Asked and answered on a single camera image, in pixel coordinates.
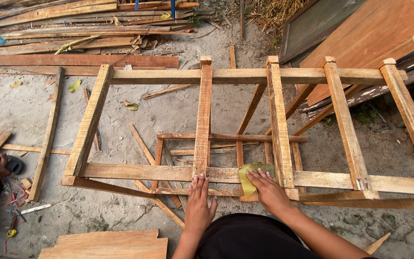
sandy ground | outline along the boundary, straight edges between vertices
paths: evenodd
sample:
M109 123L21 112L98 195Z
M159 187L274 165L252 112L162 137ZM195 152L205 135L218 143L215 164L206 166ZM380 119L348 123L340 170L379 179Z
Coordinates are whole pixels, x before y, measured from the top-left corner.
M211 55L214 68L230 68L229 46L236 47L238 68L261 68L266 56L265 46L268 39L254 24L247 26L247 39L241 41L239 25L234 23L233 38L229 28L215 30L208 36L190 40L188 37L173 37L172 41L159 50L184 50L180 55L180 64L187 60L185 69L199 62L201 55ZM213 29L203 24L198 35L204 35ZM10 144L41 146L45 134L51 102L47 100L53 85L45 83L49 76L0 75L0 131L13 133ZM95 77L69 77L65 80L60 115L53 147L72 149L86 105L81 89L74 93L66 87L82 80L81 87L92 90ZM22 81L15 89L12 83ZM196 116L199 88L187 89L163 97L141 100L143 94L163 89L165 85L119 85L111 86L106 104L100 118L102 151L92 147L89 161L128 164L146 164L146 158L132 137L129 125L134 124L154 155L156 134L192 133L196 130ZM212 132L235 133L253 94L254 85L214 85L212 94ZM284 89L285 102L291 100L291 89ZM259 104L255 115L247 127L246 133L263 134L270 126L270 114L267 93ZM136 112L126 109L120 101L139 104ZM387 110L381 111L388 119ZM307 119L299 113L288 120L288 130L293 132ZM410 138L402 129L396 129L392 123L365 125L354 122L356 133L369 174L414 177L414 147ZM303 167L307 171L328 171L348 173L340 133L337 124L328 126L318 123L305 133L308 143L300 144ZM170 148L193 148L194 141L169 141ZM18 151L7 151L17 155ZM20 176L11 176L19 181L34 174L39 153L29 152L21 159L26 169ZM263 145L244 152L245 163L264 162ZM4 254L3 239L10 217L4 200L7 192L0 197L0 256L13 258L37 257L45 247L52 247L59 235L85 233L93 231L148 230L158 228L160 237L168 237L170 258L176 248L182 232L170 218L152 201L144 198L98 192L93 190L65 187L60 185L63 171L68 161L67 155L52 154L48 173L42 189L39 203L23 206L23 209L41 204L59 202L42 211L26 214L28 224L17 227L18 234L7 242L7 251L18 256ZM212 164L224 167L236 167L235 153L212 155ZM108 180L112 184L137 189L132 180ZM330 192L327 189L308 188L308 192ZM403 197L398 194L381 194L384 198ZM175 209L167 197L161 199L181 218L181 208ZM234 212L249 212L266 215L260 203L239 202L238 198L219 197L216 218ZM379 258L414 258L414 210L355 209L324 206L301 206L301 209L314 220L333 232L348 239L359 247L365 247L387 232L392 235L374 254Z

tape measure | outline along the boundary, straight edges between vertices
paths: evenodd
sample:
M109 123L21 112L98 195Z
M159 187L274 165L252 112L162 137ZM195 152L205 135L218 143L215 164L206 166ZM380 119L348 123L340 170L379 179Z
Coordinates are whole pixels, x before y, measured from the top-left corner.
M13 237L13 236L15 236L15 234L17 234L17 230L15 230L15 229L11 229L7 232L8 237Z

wooden frame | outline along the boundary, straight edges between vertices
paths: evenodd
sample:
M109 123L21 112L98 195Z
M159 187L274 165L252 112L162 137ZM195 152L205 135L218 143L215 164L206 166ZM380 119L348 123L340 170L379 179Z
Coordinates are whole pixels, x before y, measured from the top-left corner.
M86 113L81 122L78 137L65 170L62 185L79 188L89 188L125 195L147 197L155 199L155 194L177 194L186 195L188 189L181 188L140 188L146 191L136 191L128 188L104 184L90 178L103 179L135 179L152 181L177 181L190 182L194 175L205 173L212 183L240 184L237 168L209 167L210 143L212 140L232 140L237 143L237 166L243 162L242 141L260 141L267 143L265 148L266 161L269 162L272 153L276 166L276 182L284 188L292 200L311 202L317 205L334 205L339 202L349 202L349 206L355 206L356 200L378 200L378 192L392 192L403 194L414 194L414 178L375 176L366 171L362 158L362 152L352 126L351 117L347 108L346 98L349 91L343 93L341 84L350 83L357 85L365 84L387 84L391 91L395 92L394 99L402 107L400 109L405 124L410 130L411 139L414 143L414 104L411 101L403 80L406 80L404 71L398 71L394 66L395 61L387 59L377 69L338 69L332 57L325 57L319 68L280 69L278 57L268 57L265 69L220 69L212 67L210 56L201 57L200 70L167 70L161 73L153 71L113 71L110 65L102 65L97 81L95 82ZM154 165L123 165L123 164L99 164L88 163L87 158L93 143L93 136L97 129L106 94L110 84L154 84L164 81L170 84L200 84L199 111L196 133L160 133L157 134L158 145ZM237 134L215 134L210 130L210 96L212 84L243 84L256 83L257 89L248 106L244 120ZM308 84L306 89L299 94L289 107L284 107L282 97L283 83ZM348 157L351 173L312 172L303 171L301 157L299 155L298 142L307 142L306 136L300 136L309 127L305 126L299 134L288 135L286 119L289 118L300 105L301 100L306 98L311 91L311 84L328 83L334 99L331 109L335 110L340 122L340 131L343 144ZM266 135L243 135L250 118L253 115L264 92L268 87L271 129ZM168 156L163 140L169 139L195 139L194 162L192 167L160 165L161 157ZM293 156L296 170L292 170L290 158L290 144L292 144ZM321 187L344 189L334 194L309 194L305 193L305 187ZM243 196L241 189L210 189L210 195ZM256 200L248 197L241 200ZM375 207L384 208L400 207L414 208L410 202L395 203L399 205L388 206L387 200L383 203L375 203Z

wood grain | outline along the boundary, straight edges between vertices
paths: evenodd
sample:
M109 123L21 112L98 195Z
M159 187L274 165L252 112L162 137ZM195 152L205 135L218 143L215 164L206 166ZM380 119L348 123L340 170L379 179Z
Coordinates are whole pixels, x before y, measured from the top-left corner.
M54 141L55 128L57 126L58 112L60 111L60 100L63 91L63 68L57 68L57 75L55 78L54 92L52 93L51 111L49 113L49 120L47 121L46 134L41 148L38 165L34 172L33 184L31 186L28 200L36 202L41 195L42 183L47 173L47 166L49 165L49 157L51 156L52 143Z
M108 94L109 83L113 77L113 67L102 65L95 80L89 104L82 118L79 132L69 157L65 175L82 176L92 147L93 138Z

wooden post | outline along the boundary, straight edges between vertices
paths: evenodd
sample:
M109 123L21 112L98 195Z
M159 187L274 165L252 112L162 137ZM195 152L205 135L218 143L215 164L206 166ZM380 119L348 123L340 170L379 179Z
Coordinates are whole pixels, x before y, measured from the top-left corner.
M288 144L287 122L285 120L284 97L282 94L279 64L268 64L268 93L271 112L272 143L277 183L283 188L293 185L292 160Z
M343 146L345 147L354 190L371 190L372 186L367 174L365 162L363 161L351 114L349 113L348 103L346 102L343 86L338 75L336 62L333 57L326 57L326 59L327 63L324 65L324 70L327 75L328 89L332 97L341 138L343 139Z
M47 165L49 164L49 157L51 155L52 142L54 141L55 128L57 126L58 111L60 110L60 100L62 98L63 90L63 73L64 69L57 67L57 75L55 78L54 92L52 94L51 111L49 120L47 121L46 134L41 148L38 165L34 172L33 184L31 186L28 200L38 201L41 195L42 183L47 172Z
M84 166L87 163L87 158L89 158L93 138L102 114L113 73L114 69L111 65L101 65L66 166L65 175L82 176L84 172Z
M386 59L379 67L414 144L414 103L410 92L397 71L395 63L394 59Z
M210 156L210 98L212 96L212 57L201 56L201 86L197 112L196 140L194 145L193 177L206 173Z

